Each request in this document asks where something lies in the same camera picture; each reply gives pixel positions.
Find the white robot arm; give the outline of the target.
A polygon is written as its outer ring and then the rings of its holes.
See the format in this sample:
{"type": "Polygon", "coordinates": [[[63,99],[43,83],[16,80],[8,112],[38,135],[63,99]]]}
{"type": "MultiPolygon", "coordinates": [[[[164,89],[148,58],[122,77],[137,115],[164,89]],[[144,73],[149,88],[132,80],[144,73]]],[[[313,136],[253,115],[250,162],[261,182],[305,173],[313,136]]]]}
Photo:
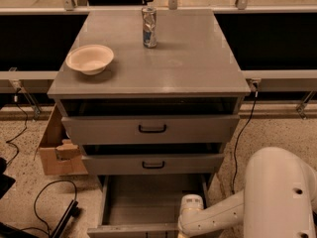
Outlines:
{"type": "Polygon", "coordinates": [[[244,189],[206,208],[202,197],[182,198],[178,237],[192,238],[244,227],[244,238],[316,238],[317,172],[277,147],[255,152],[246,167],[244,189]]]}

